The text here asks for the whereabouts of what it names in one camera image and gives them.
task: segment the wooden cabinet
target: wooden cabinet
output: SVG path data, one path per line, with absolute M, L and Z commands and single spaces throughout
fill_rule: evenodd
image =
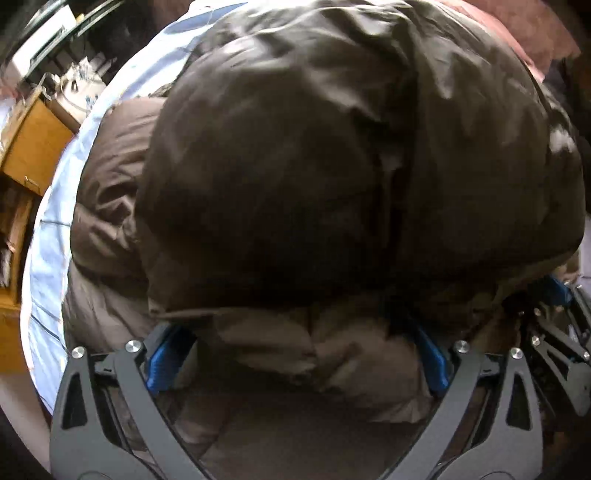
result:
M 0 170 L 26 189 L 43 195 L 72 132 L 51 113 L 35 90 L 2 132 Z
M 33 206 L 51 184 L 61 152 L 72 136 L 46 107 L 39 87 L 15 107 L 0 134 L 0 193 L 4 195 L 0 231 L 5 243 L 3 258 L 8 259 L 3 262 L 1 283 L 7 286 L 0 287 L 0 373 L 26 371 L 19 315 L 27 227 Z
M 19 310 L 0 309 L 0 374 L 27 371 L 21 347 Z

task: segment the black metal frame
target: black metal frame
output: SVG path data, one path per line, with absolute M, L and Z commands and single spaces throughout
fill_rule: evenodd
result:
M 77 480 L 90 472 L 112 479 L 210 478 L 190 459 L 145 386 L 142 366 L 167 329 L 161 325 L 144 343 L 128 344 L 126 349 L 107 356 L 91 356 L 78 350 L 77 355 L 83 352 L 82 357 L 68 362 L 51 430 L 51 465 L 57 480 Z M 541 473 L 540 411 L 534 381 L 521 350 L 514 349 L 502 357 L 466 349 L 454 350 L 457 368 L 448 392 L 407 455 L 382 480 L 473 480 L 499 472 L 510 475 L 507 478 L 531 480 Z M 510 426 L 507 420 L 518 378 L 524 385 L 527 429 Z M 483 415 L 475 426 L 485 434 L 473 435 L 465 451 L 442 466 L 441 457 L 464 417 L 473 390 L 483 379 L 497 380 L 491 395 L 493 415 L 486 419 Z M 109 385 L 121 389 L 163 477 L 131 453 L 106 393 Z
M 568 308 L 538 304 L 525 326 L 523 348 L 540 391 L 559 419 L 572 421 L 591 408 L 591 300 L 581 286 L 568 286 L 573 301 Z M 578 341 L 550 320 L 566 316 Z

